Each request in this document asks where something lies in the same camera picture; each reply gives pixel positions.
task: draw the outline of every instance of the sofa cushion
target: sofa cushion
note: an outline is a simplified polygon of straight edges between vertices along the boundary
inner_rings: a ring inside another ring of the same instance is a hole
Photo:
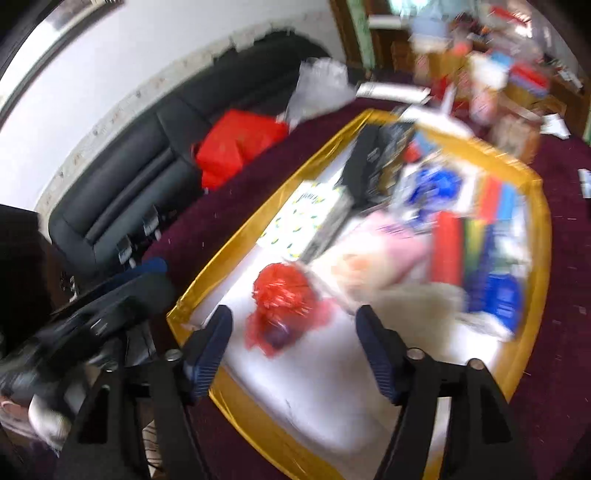
[[[230,49],[134,120],[50,215],[51,240],[77,282],[88,286],[121,269],[116,245],[125,235],[141,237],[152,206],[179,213],[201,196],[191,145],[227,109],[282,112],[301,61],[326,55],[304,37],[274,32],[246,50]]]

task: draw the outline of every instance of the clutter pile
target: clutter pile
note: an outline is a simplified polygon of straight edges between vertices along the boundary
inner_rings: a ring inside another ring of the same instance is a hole
[[[453,91],[454,116],[490,129],[491,144],[530,163],[544,115],[560,113],[550,80],[567,73],[528,34],[527,19],[494,5],[481,10],[478,18],[461,14],[451,23],[413,19],[414,81],[431,87],[436,102]]]
[[[257,244],[284,259],[254,284],[247,347],[267,356],[382,292],[444,284],[454,321],[501,341],[519,329],[531,272],[525,197],[412,122],[368,124],[336,184],[304,181]]]

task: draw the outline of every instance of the red cellophane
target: red cellophane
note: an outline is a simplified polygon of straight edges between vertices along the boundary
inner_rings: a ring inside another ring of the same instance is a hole
[[[325,325],[332,302],[322,300],[295,264],[275,263],[261,270],[253,285],[256,310],[246,321],[246,347],[257,345],[274,356],[308,330]]]

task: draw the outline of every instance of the blue packaging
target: blue packaging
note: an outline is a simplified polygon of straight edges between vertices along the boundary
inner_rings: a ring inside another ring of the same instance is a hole
[[[511,274],[491,274],[486,279],[483,311],[493,315],[514,336],[523,308],[521,285]]]
[[[481,312],[486,303],[486,284],[492,271],[495,259],[495,227],[487,225],[482,241],[482,250],[478,260],[478,267],[469,281],[468,312]]]
[[[510,183],[504,183],[501,187],[499,209],[496,214],[496,219],[499,222],[509,222],[513,220],[513,209],[515,208],[516,200],[517,190],[515,187]]]
[[[500,63],[501,65],[506,67],[507,70],[509,70],[515,64],[515,60],[512,57],[498,50],[492,51],[489,54],[489,57],[491,58],[491,60]]]
[[[457,198],[462,178],[448,168],[422,168],[415,173],[415,186],[406,204],[417,207],[409,220],[413,229],[423,229],[431,223],[436,212],[446,210]]]

